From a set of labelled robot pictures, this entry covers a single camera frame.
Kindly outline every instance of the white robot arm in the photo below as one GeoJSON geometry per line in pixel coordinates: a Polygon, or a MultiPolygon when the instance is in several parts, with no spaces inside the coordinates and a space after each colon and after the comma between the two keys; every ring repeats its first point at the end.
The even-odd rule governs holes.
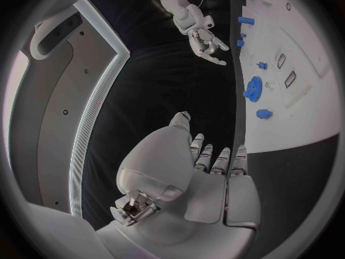
{"type": "Polygon", "coordinates": [[[208,30],[214,27],[211,16],[204,16],[198,6],[187,0],[160,1],[162,6],[174,15],[174,24],[181,34],[188,35],[191,49],[197,56],[215,64],[227,65],[225,61],[211,56],[218,48],[224,51],[229,50],[227,45],[208,30]]]}

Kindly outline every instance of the humanoid robot hand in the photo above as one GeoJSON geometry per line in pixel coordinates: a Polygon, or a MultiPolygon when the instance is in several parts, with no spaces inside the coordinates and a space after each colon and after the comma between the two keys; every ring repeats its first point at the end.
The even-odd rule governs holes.
{"type": "Polygon", "coordinates": [[[219,48],[223,51],[229,50],[229,47],[225,45],[218,37],[216,37],[211,31],[201,28],[192,29],[188,32],[189,43],[193,52],[210,62],[219,65],[227,65],[223,60],[218,60],[210,56],[215,53],[219,48]]]}
{"type": "Polygon", "coordinates": [[[226,175],[229,169],[230,149],[227,147],[224,148],[210,169],[213,146],[207,144],[202,153],[200,153],[203,141],[204,135],[198,134],[190,145],[195,161],[195,168],[203,170],[206,173],[226,175]]]}

